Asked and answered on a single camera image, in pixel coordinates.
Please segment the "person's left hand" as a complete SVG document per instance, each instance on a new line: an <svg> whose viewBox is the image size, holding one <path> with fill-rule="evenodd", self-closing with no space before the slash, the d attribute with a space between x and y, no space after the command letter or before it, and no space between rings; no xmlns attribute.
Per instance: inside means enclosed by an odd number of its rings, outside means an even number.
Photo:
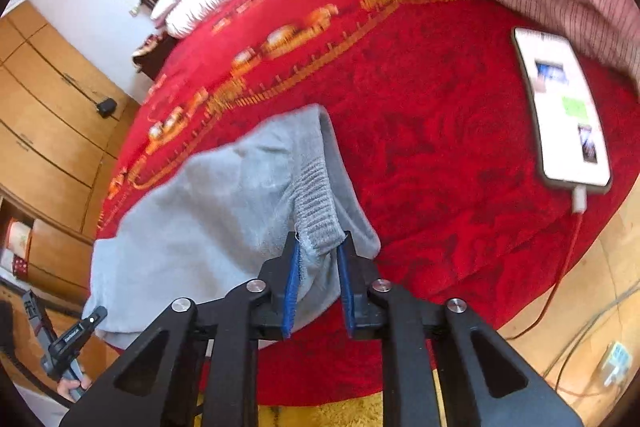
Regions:
<svg viewBox="0 0 640 427"><path fill-rule="evenodd" d="M56 392L70 402L76 402L82 393L92 385L92 380L88 375L84 375L80 381L77 379L61 378L56 387Z"/></svg>

